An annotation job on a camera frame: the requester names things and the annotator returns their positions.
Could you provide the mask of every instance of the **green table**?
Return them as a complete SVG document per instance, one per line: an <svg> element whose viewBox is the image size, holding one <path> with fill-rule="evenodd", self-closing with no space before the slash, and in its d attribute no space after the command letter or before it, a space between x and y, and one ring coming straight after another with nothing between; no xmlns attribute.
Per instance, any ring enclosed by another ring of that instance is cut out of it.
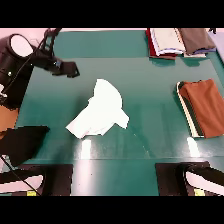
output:
<svg viewBox="0 0 224 224"><path fill-rule="evenodd" d="M194 158L175 94L178 81L208 78L223 94L224 72L216 53L211 60L178 57L174 62L149 59L147 50L144 31L60 34L55 54L74 60L81 76L53 77L34 69L16 126L47 125L51 130L27 163L73 163L72 195L158 195L156 162L207 160L224 171L224 137L197 140ZM65 127L87 106L97 78L121 93L128 128L114 125L104 136L79 140ZM90 160L82 159L86 139L91 140Z"/></svg>

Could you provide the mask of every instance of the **brown cloth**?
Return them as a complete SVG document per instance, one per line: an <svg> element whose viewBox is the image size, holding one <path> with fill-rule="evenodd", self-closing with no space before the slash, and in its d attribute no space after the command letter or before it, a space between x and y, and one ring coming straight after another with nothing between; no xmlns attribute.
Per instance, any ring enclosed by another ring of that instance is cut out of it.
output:
<svg viewBox="0 0 224 224"><path fill-rule="evenodd" d="M184 82L179 93L191 104L205 138L224 134L224 101L212 79Z"/></svg>
<svg viewBox="0 0 224 224"><path fill-rule="evenodd" d="M193 54L201 48L215 48L215 44L205 28L178 28L178 30L182 36L187 54Z"/></svg>

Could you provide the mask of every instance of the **black cable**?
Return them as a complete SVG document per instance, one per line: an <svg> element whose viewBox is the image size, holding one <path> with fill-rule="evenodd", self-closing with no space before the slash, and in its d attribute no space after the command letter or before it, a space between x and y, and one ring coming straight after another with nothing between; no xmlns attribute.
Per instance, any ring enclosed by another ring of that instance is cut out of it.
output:
<svg viewBox="0 0 224 224"><path fill-rule="evenodd" d="M4 157L2 155L0 155L0 158L3 160L3 162L6 164L6 166L12 171L12 173L14 174L14 176L16 176L16 178L18 178L20 181L22 181L23 183L25 183L27 186L29 186L33 191L35 191L39 196L41 196L41 194L38 193L38 191L36 189L34 189L29 183L27 183L25 180L22 180L13 170L13 168L9 165L9 163L4 159Z"/></svg>
<svg viewBox="0 0 224 224"><path fill-rule="evenodd" d="M34 52L29 56L29 58L22 64L22 66L19 68L19 70L16 72L15 76L13 77L12 81L10 82L10 84L2 91L2 93L6 93L6 91L12 86L12 84L15 82L17 76L19 75L20 71L24 68L24 66L30 61L30 59L33 57L33 55L38 51L38 49L40 48L41 44L43 43L43 41L46 39L46 37L44 37L41 42L39 43L38 47L34 50Z"/></svg>

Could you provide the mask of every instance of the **yellow label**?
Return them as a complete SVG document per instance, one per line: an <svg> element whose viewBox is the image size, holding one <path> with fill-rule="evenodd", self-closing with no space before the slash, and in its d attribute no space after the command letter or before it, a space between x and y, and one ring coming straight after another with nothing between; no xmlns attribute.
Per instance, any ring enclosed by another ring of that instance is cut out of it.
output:
<svg viewBox="0 0 224 224"><path fill-rule="evenodd" d="M194 194L195 196L205 196L204 190L197 189L197 188L194 189Z"/></svg>
<svg viewBox="0 0 224 224"><path fill-rule="evenodd" d="M37 196L35 191L27 191L27 196Z"/></svg>

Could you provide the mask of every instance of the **red cloth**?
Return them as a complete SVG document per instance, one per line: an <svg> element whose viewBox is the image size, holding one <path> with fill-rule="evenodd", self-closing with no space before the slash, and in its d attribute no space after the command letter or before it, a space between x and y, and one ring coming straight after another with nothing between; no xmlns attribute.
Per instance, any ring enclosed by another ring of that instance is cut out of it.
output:
<svg viewBox="0 0 224 224"><path fill-rule="evenodd" d="M163 58L163 59L171 59L171 60L176 59L177 54L173 54L173 53L160 54L160 56L157 56L154 45L152 43L150 28L147 28L145 32L146 32L146 36L148 37L148 47L149 47L151 58Z"/></svg>

